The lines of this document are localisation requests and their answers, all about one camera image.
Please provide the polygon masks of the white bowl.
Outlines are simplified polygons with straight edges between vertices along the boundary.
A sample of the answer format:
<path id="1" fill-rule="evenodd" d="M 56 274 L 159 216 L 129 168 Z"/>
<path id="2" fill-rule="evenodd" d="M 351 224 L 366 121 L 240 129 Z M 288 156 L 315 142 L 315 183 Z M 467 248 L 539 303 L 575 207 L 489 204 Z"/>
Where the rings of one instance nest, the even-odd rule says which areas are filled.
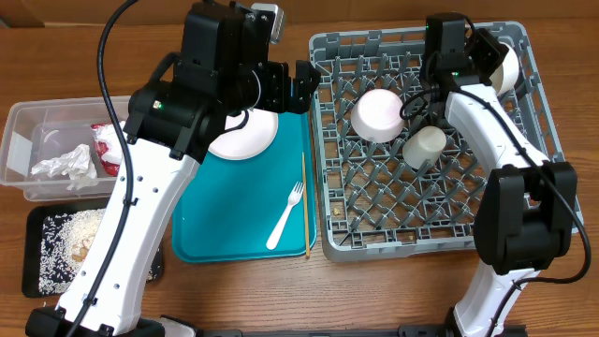
<path id="1" fill-rule="evenodd" d="M 499 52 L 491 58 L 491 69 L 489 80 L 497 96 L 505 94 L 515 86 L 519 78 L 519 59 L 507 43 L 501 42 Z"/>

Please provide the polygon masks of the large white plate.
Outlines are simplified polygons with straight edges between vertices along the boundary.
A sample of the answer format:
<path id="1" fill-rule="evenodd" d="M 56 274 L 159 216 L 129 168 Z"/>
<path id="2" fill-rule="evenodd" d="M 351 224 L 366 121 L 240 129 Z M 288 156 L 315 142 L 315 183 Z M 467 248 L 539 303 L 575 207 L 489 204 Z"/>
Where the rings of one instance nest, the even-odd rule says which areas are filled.
<path id="1" fill-rule="evenodd" d="M 249 110 L 244 127 L 219 136 L 209 152 L 227 160 L 244 160 L 265 151 L 278 131 L 279 116 L 266 110 Z"/>

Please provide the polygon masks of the cooked rice with peanuts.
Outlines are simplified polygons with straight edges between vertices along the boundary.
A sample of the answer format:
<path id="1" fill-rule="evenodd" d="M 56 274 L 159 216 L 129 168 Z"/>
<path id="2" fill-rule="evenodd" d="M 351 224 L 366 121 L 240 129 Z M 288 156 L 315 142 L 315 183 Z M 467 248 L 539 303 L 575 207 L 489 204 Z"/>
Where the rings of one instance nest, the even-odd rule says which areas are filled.
<path id="1" fill-rule="evenodd" d="M 49 215 L 42 222 L 37 290 L 64 293 L 87 257 L 105 209 Z"/>

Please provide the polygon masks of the white cup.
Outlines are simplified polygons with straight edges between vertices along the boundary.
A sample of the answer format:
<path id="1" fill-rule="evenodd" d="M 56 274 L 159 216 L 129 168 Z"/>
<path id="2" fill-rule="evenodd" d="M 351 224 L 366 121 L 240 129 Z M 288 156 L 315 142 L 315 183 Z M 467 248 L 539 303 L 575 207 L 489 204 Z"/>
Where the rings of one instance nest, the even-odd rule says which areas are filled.
<path id="1" fill-rule="evenodd" d="M 408 166 L 419 169 L 425 162 L 434 164 L 446 146 L 446 134 L 436 126 L 425 126 L 404 144 L 403 159 Z"/>

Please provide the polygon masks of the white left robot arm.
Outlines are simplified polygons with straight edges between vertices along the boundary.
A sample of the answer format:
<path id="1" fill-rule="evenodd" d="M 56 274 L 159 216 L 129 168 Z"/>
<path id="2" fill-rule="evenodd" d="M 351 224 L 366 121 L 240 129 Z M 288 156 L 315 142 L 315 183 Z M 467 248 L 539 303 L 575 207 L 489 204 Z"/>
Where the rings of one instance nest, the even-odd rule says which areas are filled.
<path id="1" fill-rule="evenodd" d="M 147 276 L 170 216 L 226 119 L 257 108 L 305 113 L 320 75 L 307 61 L 272 62 L 284 12 L 274 4 L 201 1 L 183 41 L 131 95 L 114 125 L 123 160 L 91 249 L 67 291 L 36 308 L 29 336 L 196 336 L 193 325 L 141 314 Z"/>

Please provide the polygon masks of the white paper napkin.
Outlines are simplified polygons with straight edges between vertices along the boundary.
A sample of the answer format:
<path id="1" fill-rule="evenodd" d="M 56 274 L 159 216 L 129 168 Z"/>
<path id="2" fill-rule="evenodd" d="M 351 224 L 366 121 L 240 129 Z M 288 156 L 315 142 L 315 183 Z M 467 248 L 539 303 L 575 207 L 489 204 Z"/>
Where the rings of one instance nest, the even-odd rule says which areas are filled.
<path id="1" fill-rule="evenodd" d="M 90 147 L 87 144 L 80 144 L 73 151 L 59 157 L 38 162 L 31 168 L 30 173 L 32 175 L 46 174 L 49 178 L 56 175 L 67 175 L 70 180 L 95 179 L 97 177 Z"/>

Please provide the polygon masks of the white plastic fork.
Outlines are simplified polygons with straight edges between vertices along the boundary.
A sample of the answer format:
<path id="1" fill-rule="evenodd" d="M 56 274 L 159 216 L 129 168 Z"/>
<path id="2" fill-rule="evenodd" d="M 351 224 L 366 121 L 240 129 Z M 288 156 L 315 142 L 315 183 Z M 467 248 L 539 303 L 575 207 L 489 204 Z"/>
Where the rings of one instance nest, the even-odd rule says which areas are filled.
<path id="1" fill-rule="evenodd" d="M 274 250 L 277 247 L 292 209 L 300 202 L 302 198 L 303 188 L 304 184 L 302 182 L 297 182 L 291 190 L 285 209 L 266 242 L 266 247 L 269 250 Z"/>

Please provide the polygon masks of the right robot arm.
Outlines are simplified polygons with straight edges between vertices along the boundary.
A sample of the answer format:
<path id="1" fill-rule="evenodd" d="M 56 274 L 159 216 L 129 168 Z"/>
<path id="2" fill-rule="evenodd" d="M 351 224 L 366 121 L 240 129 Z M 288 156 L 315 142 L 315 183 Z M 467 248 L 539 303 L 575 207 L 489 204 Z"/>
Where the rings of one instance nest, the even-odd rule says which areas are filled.
<path id="1" fill-rule="evenodd" d="M 441 103 L 444 116 L 466 140 L 487 175 L 475 215 L 474 241 L 480 262 L 464 297 L 452 307 L 440 336 L 523 336 L 524 328 L 504 321 L 519 293 L 531 283 L 553 283 L 541 276 L 564 256 L 572 231 L 580 235 L 583 278 L 592 249 L 574 207 L 577 173 L 567 161 L 552 162 L 515 126 L 499 101 L 520 75 L 514 50 L 464 14 L 427 17 L 422 91 L 414 99 Z"/>

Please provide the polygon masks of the red snack wrapper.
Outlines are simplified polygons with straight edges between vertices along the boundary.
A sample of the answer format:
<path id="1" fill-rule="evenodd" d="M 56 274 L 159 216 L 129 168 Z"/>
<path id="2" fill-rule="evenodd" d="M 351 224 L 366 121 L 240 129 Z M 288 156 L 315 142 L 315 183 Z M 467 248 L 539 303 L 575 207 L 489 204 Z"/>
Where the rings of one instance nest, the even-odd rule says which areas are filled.
<path id="1" fill-rule="evenodd" d="M 112 177 L 118 175 L 123 153 L 113 124 L 91 125 L 95 152 L 105 172 Z"/>

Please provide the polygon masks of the pink saucer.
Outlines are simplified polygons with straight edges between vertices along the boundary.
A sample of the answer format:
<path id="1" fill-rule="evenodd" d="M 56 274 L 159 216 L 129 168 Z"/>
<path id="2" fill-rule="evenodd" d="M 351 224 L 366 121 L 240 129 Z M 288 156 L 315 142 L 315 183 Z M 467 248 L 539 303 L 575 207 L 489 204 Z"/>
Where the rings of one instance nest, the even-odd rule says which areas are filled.
<path id="1" fill-rule="evenodd" d="M 397 138 L 404 127 L 401 99 L 390 90 L 364 93 L 351 111 L 351 125 L 367 141 L 384 143 Z"/>

